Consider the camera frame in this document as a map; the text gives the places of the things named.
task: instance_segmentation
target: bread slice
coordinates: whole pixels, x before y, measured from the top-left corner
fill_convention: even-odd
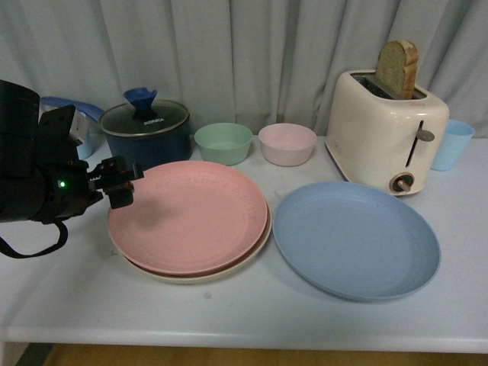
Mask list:
[[[412,99],[419,51],[409,40],[392,40],[378,57],[376,79],[399,99]]]

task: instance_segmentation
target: pot lid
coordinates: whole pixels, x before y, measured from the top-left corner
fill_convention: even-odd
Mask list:
[[[123,137],[150,136],[168,132],[188,120],[187,108],[176,101],[156,99],[157,91],[134,88],[124,93],[129,103],[105,111],[101,129]]]

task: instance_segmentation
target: stacked plates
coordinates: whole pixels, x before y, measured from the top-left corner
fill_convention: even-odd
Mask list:
[[[172,283],[213,280],[241,268],[271,232],[266,200],[225,165],[156,166],[134,184],[133,204],[110,209],[109,234],[135,268]]]

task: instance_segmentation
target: cream toaster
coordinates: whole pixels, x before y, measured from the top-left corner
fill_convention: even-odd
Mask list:
[[[335,87],[326,148],[348,181],[394,195],[424,188],[449,118],[448,106],[416,85],[398,100],[374,71],[350,71]]]

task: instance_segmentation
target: blue lid knob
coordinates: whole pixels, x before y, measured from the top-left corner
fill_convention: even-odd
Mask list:
[[[149,91],[146,88],[134,88],[127,90],[124,93],[124,97],[138,111],[146,111],[151,108],[156,94],[158,94],[156,90]]]

